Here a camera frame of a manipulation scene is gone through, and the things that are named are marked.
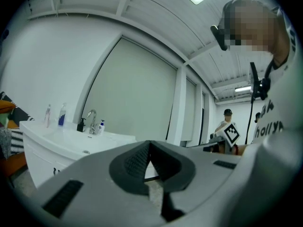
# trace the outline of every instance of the black soap dispenser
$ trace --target black soap dispenser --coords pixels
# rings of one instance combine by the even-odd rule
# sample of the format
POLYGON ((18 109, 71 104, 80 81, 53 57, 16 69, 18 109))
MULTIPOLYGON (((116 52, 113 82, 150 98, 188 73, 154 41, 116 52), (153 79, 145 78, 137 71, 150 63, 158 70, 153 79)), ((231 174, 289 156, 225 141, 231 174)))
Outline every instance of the black soap dispenser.
POLYGON ((84 132, 85 131, 85 124, 84 124, 84 120, 86 120, 85 118, 81 118, 80 123, 78 123, 77 125, 77 131, 79 132, 84 132))

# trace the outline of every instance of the faucet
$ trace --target faucet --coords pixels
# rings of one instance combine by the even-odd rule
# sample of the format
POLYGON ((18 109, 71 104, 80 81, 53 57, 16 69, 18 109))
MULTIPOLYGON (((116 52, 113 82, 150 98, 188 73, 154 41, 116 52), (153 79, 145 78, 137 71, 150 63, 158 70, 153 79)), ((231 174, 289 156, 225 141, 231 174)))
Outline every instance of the faucet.
POLYGON ((94 118, 93 118, 93 122, 90 125, 90 129, 89 129, 89 133, 90 134, 94 134, 94 132, 95 132, 95 119, 96 119, 96 115, 97 115, 96 110, 92 109, 92 110, 90 110, 90 112, 87 115, 87 117, 90 117, 90 115, 91 115, 92 112, 94 113, 94 118))

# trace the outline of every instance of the floor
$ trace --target floor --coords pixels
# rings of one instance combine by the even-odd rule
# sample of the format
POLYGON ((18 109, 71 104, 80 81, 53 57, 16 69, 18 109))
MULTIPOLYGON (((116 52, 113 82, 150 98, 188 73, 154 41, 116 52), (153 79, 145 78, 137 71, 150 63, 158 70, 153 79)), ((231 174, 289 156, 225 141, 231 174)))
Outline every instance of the floor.
MULTIPOLYGON (((34 182, 30 176, 27 167, 20 169, 12 176, 12 181, 15 189, 22 192, 27 197, 36 191, 34 182)), ((150 189, 150 201, 155 205, 159 213, 161 213, 162 208, 162 198, 163 198, 163 188, 159 180, 146 182, 150 189)))

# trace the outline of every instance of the person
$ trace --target person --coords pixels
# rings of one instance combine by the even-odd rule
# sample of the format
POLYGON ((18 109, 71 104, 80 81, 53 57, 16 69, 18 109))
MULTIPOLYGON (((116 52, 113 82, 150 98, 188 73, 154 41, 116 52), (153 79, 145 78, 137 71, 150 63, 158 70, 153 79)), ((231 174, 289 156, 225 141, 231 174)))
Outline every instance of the person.
POLYGON ((224 110, 224 120, 221 121, 218 125, 218 127, 215 129, 215 133, 218 132, 221 128, 223 128, 225 125, 230 123, 232 121, 232 111, 228 108, 224 110))
POLYGON ((260 115, 261 115, 261 113, 260 113, 260 112, 256 113, 256 119, 255 119, 255 123, 258 123, 259 118, 260 118, 260 115))
MULTIPOLYGON (((302 127, 302 48, 285 12, 270 10, 256 0, 231 0, 223 8, 218 28, 229 36, 231 44, 248 45, 253 51, 273 56, 267 67, 270 90, 259 117, 262 120, 257 121, 254 144, 283 129, 302 127)), ((245 148, 239 146, 239 155, 245 148)))

